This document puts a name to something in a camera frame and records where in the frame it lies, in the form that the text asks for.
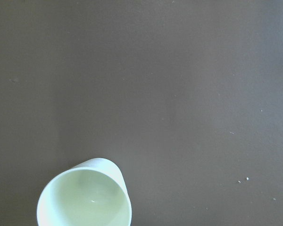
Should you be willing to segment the cream yellow cup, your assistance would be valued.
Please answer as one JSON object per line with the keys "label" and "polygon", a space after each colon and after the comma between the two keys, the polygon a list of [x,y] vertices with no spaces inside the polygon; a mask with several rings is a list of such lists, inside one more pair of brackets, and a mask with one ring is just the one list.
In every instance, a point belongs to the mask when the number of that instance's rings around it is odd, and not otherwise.
{"label": "cream yellow cup", "polygon": [[120,168],[94,158],[55,176],[37,204],[40,226],[129,226],[132,206]]}

